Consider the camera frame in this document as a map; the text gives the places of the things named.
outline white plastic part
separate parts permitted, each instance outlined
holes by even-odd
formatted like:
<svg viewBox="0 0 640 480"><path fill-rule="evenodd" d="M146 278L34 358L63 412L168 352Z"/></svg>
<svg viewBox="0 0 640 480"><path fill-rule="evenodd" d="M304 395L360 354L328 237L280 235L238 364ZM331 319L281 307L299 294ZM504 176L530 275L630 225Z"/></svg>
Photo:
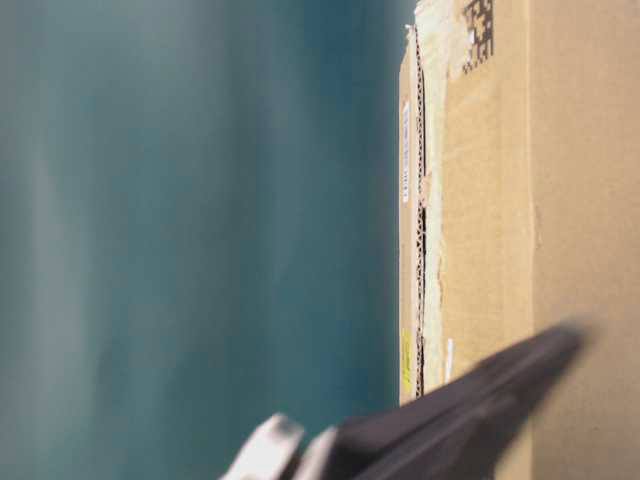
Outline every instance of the white plastic part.
<svg viewBox="0 0 640 480"><path fill-rule="evenodd" d="M220 480L278 480L303 434L297 423L274 415L254 430Z"/></svg>
<svg viewBox="0 0 640 480"><path fill-rule="evenodd" d="M335 427L318 435L304 453L293 480L318 480L333 448L338 430Z"/></svg>

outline yellow sticker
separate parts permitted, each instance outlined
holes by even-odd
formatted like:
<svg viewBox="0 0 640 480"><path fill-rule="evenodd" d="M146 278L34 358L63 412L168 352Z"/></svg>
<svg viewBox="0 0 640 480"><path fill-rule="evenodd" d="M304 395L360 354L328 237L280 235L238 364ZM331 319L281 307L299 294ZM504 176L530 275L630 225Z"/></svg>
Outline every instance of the yellow sticker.
<svg viewBox="0 0 640 480"><path fill-rule="evenodd" d="M400 345L400 354L402 358L402 386L404 392L410 394L411 389L411 334L406 328L402 329L402 342Z"/></svg>

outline teal wall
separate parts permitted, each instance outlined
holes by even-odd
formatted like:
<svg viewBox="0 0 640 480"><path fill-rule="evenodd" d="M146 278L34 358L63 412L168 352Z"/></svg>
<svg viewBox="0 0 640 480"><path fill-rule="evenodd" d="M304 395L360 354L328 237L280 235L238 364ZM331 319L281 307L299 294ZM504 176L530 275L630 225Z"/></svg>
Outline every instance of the teal wall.
<svg viewBox="0 0 640 480"><path fill-rule="evenodd" d="M1 3L1 478L211 479L395 403L411 10Z"/></svg>

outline cardboard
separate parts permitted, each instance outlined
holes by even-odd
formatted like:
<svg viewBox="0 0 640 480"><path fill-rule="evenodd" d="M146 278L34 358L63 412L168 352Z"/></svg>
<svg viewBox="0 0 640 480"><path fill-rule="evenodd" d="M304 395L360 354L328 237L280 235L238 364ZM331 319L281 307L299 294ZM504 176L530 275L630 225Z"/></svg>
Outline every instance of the cardboard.
<svg viewBox="0 0 640 480"><path fill-rule="evenodd" d="M593 314L600 335L591 354L497 478L635 478L640 5L425 0L416 31L400 103L417 90L406 65L418 50L430 189L410 193L426 198L426 251L437 258L426 260L422 316L407 293L415 272L408 260L401 266L400 332L410 327L412 338L420 327L424 391L568 315ZM409 170L410 184L419 182ZM417 255L406 251L415 250L417 209L399 202L402 265ZM406 344L401 369L410 358L415 375ZM412 398L403 388L401 401Z"/></svg>

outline black object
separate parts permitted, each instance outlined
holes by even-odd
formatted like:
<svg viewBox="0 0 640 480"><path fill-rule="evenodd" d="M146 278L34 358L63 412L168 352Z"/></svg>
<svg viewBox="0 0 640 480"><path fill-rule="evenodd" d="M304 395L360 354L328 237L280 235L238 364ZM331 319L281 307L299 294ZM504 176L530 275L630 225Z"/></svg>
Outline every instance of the black object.
<svg viewBox="0 0 640 480"><path fill-rule="evenodd" d="M583 344L580 330L554 327L410 404L344 423L319 480L491 478Z"/></svg>

